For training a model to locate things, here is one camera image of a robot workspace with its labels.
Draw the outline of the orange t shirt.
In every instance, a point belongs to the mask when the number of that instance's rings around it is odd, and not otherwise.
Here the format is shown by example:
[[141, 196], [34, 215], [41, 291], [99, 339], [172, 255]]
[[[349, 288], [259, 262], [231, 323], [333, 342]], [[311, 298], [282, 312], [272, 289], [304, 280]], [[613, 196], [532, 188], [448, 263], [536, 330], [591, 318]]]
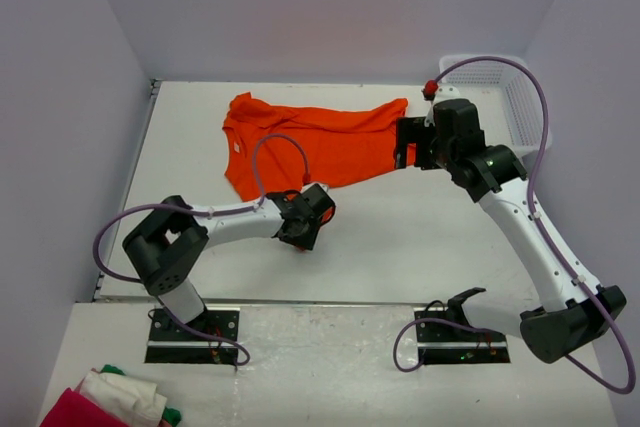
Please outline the orange t shirt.
[[306, 182], [349, 186], [394, 169], [396, 120], [409, 107], [393, 99], [365, 111], [271, 105], [249, 92], [229, 105], [222, 130], [229, 156], [225, 172], [244, 201], [260, 196], [252, 159], [268, 192]]

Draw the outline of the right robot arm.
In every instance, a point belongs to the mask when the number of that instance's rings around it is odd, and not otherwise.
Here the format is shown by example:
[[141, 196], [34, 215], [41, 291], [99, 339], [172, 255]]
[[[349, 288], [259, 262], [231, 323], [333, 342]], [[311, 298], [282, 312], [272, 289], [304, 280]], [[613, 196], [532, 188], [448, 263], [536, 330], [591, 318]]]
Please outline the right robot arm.
[[459, 306], [446, 315], [448, 332], [467, 340], [481, 328], [506, 331], [515, 327], [530, 351], [551, 364], [600, 338], [609, 328], [607, 316], [618, 317], [627, 300], [622, 290], [604, 286], [572, 254], [557, 229], [542, 234], [537, 226], [543, 210], [527, 197], [526, 169], [505, 145], [489, 145], [477, 108], [467, 99], [444, 100], [430, 117], [396, 121], [395, 166], [406, 167], [408, 150], [416, 167], [443, 169], [453, 183], [496, 223], [531, 278], [540, 305], [514, 314], [492, 304], [471, 307], [470, 289], [451, 299]]

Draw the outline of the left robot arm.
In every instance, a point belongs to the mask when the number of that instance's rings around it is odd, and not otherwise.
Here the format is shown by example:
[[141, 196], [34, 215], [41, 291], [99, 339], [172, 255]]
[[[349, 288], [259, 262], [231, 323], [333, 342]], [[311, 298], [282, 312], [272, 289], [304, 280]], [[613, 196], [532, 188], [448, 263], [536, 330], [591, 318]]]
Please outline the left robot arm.
[[318, 183], [223, 207], [193, 206], [175, 195], [154, 205], [122, 247], [147, 293], [173, 315], [174, 330], [195, 340], [206, 332], [208, 316], [189, 274], [206, 249], [275, 238], [311, 251], [335, 210], [327, 188]]

